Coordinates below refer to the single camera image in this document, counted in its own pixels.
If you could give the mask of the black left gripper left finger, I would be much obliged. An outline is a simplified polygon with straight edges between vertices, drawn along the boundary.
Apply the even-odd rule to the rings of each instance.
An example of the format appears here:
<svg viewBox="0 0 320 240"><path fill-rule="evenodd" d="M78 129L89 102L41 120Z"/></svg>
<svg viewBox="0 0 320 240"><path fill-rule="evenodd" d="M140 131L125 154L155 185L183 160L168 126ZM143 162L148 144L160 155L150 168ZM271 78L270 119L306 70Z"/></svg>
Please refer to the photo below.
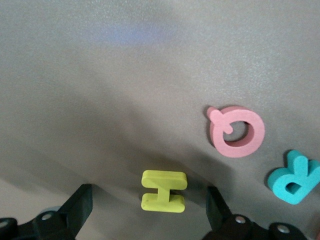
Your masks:
<svg viewBox="0 0 320 240"><path fill-rule="evenodd" d="M40 213L19 225L12 217L0 219L2 240L75 240L93 210L91 184L82 184L57 210Z"/></svg>

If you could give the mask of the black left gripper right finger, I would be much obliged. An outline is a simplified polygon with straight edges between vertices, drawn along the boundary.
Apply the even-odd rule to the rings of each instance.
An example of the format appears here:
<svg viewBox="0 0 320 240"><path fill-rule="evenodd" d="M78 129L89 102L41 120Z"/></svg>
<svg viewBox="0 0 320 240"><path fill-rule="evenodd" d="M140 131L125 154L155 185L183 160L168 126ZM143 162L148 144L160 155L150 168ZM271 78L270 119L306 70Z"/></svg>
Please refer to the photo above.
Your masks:
<svg viewBox="0 0 320 240"><path fill-rule="evenodd" d="M211 226L204 240L304 240L295 226L273 222L263 228L241 214L233 214L215 186L207 188L206 215Z"/></svg>

